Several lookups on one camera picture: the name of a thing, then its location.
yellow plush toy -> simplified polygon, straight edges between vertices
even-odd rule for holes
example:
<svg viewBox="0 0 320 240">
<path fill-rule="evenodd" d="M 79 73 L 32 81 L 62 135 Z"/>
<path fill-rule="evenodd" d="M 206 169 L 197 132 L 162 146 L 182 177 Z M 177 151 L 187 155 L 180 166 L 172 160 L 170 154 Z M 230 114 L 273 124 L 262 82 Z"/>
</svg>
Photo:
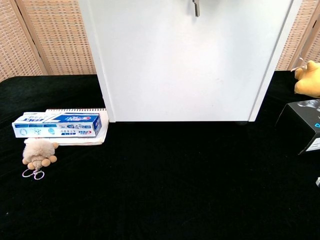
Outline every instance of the yellow plush toy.
<svg viewBox="0 0 320 240">
<path fill-rule="evenodd" d="M 320 98 L 320 63 L 308 61 L 306 66 L 293 70 L 295 70 L 294 78 L 298 80 L 294 86 L 294 92 Z"/>
</svg>

plush toy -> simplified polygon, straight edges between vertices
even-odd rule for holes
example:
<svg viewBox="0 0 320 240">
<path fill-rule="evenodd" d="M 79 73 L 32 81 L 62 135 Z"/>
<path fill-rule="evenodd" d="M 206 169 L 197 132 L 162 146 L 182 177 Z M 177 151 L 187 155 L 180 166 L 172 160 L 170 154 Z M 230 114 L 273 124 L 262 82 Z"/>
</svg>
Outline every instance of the plush toy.
<svg viewBox="0 0 320 240">
<path fill-rule="evenodd" d="M 294 86 L 296 94 L 320 98 L 320 63 L 308 61 L 306 66 L 294 68 L 294 78 L 298 80 Z"/>
<path fill-rule="evenodd" d="M 36 171 L 41 167 L 47 167 L 57 161 L 55 156 L 57 147 L 58 143 L 35 139 L 25 146 L 22 163 L 27 165 L 28 169 Z"/>
</svg>

black box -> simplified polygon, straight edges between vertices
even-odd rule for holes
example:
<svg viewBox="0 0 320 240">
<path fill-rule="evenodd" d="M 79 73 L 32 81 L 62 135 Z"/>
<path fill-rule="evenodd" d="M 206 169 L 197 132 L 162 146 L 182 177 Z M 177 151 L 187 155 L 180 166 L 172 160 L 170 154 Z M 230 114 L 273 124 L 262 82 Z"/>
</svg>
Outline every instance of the black box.
<svg viewBox="0 0 320 240">
<path fill-rule="evenodd" d="M 320 99 L 286 104 L 275 126 L 299 155 L 320 150 Z"/>
</svg>

toothpaste box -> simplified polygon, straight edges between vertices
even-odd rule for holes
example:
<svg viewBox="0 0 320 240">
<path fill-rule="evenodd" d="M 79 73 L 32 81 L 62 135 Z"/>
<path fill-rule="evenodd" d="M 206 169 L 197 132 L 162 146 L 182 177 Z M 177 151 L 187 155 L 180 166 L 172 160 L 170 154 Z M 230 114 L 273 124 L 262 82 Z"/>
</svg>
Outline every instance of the toothpaste box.
<svg viewBox="0 0 320 240">
<path fill-rule="evenodd" d="M 95 137 L 102 124 L 99 113 L 25 112 L 12 123 L 16 138 Z"/>
</svg>

spiral notebook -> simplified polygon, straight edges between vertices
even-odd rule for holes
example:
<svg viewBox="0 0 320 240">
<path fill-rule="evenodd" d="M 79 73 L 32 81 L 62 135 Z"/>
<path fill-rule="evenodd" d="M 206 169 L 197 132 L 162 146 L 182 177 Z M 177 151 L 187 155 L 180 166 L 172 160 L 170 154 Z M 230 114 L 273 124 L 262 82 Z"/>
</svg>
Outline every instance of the spiral notebook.
<svg viewBox="0 0 320 240">
<path fill-rule="evenodd" d="M 58 143 L 60 146 L 91 146 L 91 145 L 100 145 L 102 144 L 107 135 L 109 118 L 107 110 L 105 108 L 70 108 L 70 109 L 47 109 L 47 112 L 59 113 L 98 113 L 100 115 L 102 127 L 95 137 L 46 137 L 46 140 L 49 140 L 53 143 Z M 35 138 L 27 138 L 24 143 L 30 143 Z"/>
</svg>

